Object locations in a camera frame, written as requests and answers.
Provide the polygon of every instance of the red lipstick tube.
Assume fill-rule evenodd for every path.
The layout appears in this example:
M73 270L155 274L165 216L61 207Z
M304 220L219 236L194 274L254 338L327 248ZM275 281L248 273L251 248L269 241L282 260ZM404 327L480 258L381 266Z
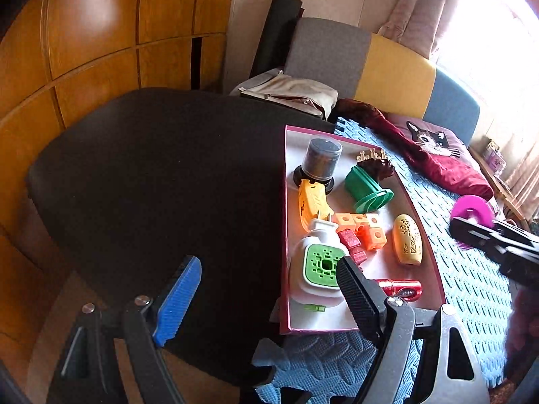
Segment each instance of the red lipstick tube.
M421 283L413 279L377 279L378 285L388 296L400 296L406 302L417 301L423 289Z

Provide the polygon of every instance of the metal screw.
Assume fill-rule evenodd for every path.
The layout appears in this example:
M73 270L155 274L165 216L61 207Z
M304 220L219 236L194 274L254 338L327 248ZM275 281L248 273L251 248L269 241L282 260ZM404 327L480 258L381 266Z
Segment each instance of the metal screw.
M144 307L150 303L150 298L146 295L139 295L135 298L135 305Z
M92 304L92 303L84 304L83 308L82 308L82 311L83 311L84 314L93 313L95 311L95 305Z
M455 307L449 304L442 305L441 311L443 311L447 315L454 315L456 313Z
M387 298L387 303L394 307L400 307L404 301L398 296L390 296Z

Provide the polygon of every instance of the window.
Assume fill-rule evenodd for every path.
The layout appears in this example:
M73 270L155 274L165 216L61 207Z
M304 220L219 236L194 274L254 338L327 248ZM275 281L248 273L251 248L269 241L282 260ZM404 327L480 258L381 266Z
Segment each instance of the window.
M524 0L460 0L437 63L475 94L507 140L517 140L512 146L531 146L539 130L539 20Z

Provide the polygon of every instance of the red blanket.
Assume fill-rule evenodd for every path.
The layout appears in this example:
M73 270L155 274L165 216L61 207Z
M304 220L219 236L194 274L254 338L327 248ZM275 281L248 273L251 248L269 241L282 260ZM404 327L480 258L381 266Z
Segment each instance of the red blanket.
M337 102L331 114L351 118L384 137L397 148L410 167L448 191L461 195L475 194L485 200L490 200L494 194L486 179L475 169L457 158L424 151L374 106L346 98Z

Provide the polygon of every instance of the beige bag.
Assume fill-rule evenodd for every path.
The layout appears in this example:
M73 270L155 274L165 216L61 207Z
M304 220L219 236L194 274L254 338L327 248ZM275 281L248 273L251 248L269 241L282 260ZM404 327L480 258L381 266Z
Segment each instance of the beige bag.
M273 79L249 89L239 88L242 95L293 107L322 119L329 117L337 103L337 91L310 79L298 79L279 72Z

